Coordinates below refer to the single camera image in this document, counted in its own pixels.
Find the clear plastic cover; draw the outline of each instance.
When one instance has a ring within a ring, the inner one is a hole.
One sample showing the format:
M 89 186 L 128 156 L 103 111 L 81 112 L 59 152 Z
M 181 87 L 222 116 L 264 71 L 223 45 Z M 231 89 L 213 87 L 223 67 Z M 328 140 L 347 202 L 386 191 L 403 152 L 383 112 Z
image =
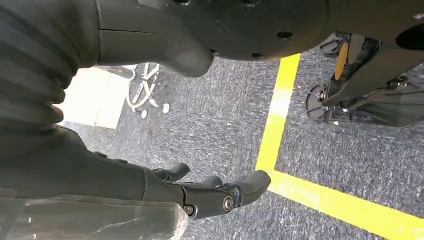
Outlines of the clear plastic cover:
M 85 196 L 23 199 L 0 189 L 0 240 L 177 240 L 188 221 L 176 203 Z

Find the floor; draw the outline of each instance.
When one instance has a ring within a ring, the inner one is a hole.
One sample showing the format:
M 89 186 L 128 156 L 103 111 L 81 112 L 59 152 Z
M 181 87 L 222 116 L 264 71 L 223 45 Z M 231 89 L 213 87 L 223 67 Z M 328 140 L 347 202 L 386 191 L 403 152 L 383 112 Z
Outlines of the floor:
M 408 128 L 318 124 L 304 101 L 333 74 L 334 59 L 301 55 L 275 170 L 424 218 L 424 122 Z M 147 119 L 125 106 L 116 130 L 65 123 L 93 151 L 151 169 L 184 162 L 187 181 L 231 181 L 255 170 L 279 62 L 217 59 L 189 79 L 162 69 L 153 93 L 169 114 L 147 105 Z M 424 70 L 412 73 L 424 81 Z M 267 192 L 227 216 L 192 221 L 186 240 L 379 239 L 324 213 Z

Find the yellow line marking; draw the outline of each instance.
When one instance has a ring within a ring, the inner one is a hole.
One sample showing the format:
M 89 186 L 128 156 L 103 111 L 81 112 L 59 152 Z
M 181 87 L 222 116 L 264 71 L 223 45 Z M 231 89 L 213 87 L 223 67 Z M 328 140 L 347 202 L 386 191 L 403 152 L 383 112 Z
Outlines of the yellow line marking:
M 279 65 L 280 71 L 278 72 L 268 120 L 263 133 L 256 164 L 257 169 L 265 170 L 269 167 L 270 170 L 274 170 L 277 164 L 300 59 L 300 54 L 293 55 L 282 59 Z
M 284 58 L 256 164 L 272 179 L 269 191 L 387 239 L 424 240 L 424 219 L 275 171 L 300 55 Z

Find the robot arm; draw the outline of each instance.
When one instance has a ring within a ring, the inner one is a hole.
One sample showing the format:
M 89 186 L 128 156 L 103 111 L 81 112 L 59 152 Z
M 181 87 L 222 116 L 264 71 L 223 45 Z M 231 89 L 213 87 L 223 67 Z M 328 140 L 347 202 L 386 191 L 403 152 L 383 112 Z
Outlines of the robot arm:
M 79 68 L 157 62 L 185 76 L 208 71 L 213 53 L 176 18 L 138 10 L 133 0 L 117 10 L 121 2 L 0 0 L 0 189 L 17 198 L 177 203 L 194 219 L 259 199 L 271 183 L 263 171 L 231 184 L 217 177 L 179 183 L 190 171 L 184 164 L 152 171 L 111 160 L 55 126 L 63 114 L 52 104 L 63 102 Z

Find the robotic hand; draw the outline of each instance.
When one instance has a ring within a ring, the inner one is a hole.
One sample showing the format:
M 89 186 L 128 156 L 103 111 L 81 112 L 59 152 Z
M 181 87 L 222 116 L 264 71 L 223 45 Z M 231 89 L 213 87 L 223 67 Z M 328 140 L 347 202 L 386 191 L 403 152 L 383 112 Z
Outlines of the robotic hand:
M 201 183 L 179 183 L 190 172 L 189 166 L 180 163 L 171 170 L 155 169 L 156 176 L 172 187 L 178 186 L 183 195 L 184 211 L 193 219 L 225 215 L 233 209 L 249 205 L 258 200 L 271 184 L 264 171 L 223 184 L 217 176 L 207 177 Z

